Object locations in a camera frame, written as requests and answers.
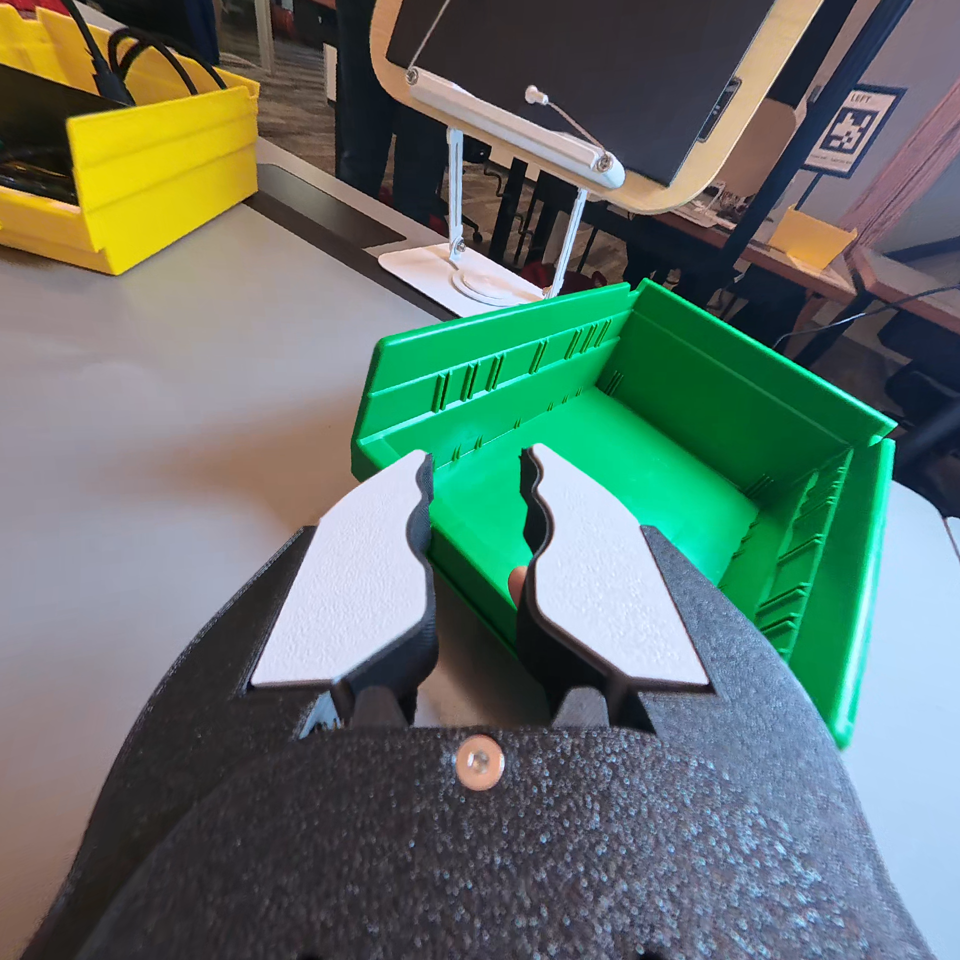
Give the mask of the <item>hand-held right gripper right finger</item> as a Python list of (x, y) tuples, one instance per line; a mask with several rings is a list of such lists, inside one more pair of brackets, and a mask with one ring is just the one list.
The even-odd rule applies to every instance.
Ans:
[(611, 714), (642, 691), (711, 690), (711, 680), (633, 513), (544, 443), (520, 454), (532, 552), (515, 649), (552, 708), (576, 688)]

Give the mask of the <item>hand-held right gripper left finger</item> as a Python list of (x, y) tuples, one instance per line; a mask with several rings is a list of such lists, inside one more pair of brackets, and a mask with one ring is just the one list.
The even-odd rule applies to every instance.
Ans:
[(433, 458), (416, 449), (318, 521), (250, 677), (256, 689), (346, 685), (412, 697), (437, 666)]

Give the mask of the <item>green plastic bin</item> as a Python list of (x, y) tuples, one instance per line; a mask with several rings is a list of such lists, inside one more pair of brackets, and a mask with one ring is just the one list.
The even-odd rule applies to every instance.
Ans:
[(738, 608), (837, 746), (854, 733), (896, 424), (644, 281), (396, 334), (351, 439), (363, 482), (434, 460), (435, 570), (509, 650), (522, 450), (542, 443), (656, 528)]

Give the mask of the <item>yellow plastic bin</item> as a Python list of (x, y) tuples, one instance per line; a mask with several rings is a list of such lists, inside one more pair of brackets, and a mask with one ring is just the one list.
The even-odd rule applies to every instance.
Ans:
[(118, 276), (258, 190), (258, 84), (180, 39), (2, 3), (1, 66), (57, 84), (78, 202), (1, 186), (1, 244)]

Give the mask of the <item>small yellow paper tray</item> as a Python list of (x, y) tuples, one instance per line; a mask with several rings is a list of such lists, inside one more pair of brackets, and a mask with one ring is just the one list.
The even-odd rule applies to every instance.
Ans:
[(856, 229), (842, 229), (789, 206), (767, 243), (793, 263), (822, 272), (857, 239)]

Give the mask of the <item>white board stand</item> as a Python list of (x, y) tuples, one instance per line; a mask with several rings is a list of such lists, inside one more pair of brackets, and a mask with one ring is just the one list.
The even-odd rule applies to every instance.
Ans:
[[(574, 128), (582, 138), (510, 113), (422, 67), (409, 66), (406, 83), (419, 105), (440, 110), (454, 119), (446, 131), (447, 239), (438, 245), (383, 253), (378, 258), (379, 265), (459, 318), (494, 309), (529, 306), (557, 297), (562, 292), (591, 189), (623, 186), (626, 173), (620, 161), (577, 124)], [(558, 168), (560, 173), (572, 175), (578, 185), (549, 287), (538, 287), (467, 246), (462, 217), (465, 125), (532, 154), (536, 160)]]

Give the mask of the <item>printed tag sign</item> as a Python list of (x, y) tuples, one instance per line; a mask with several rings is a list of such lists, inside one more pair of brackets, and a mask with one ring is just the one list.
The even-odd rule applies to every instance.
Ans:
[(905, 87), (860, 82), (846, 95), (801, 170), (850, 179), (903, 100)]

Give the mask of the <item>black bin divider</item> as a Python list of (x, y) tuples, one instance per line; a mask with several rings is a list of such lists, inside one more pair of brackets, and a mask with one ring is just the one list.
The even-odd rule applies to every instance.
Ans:
[(64, 91), (33, 73), (1, 67), (1, 186), (75, 207), (78, 203)]

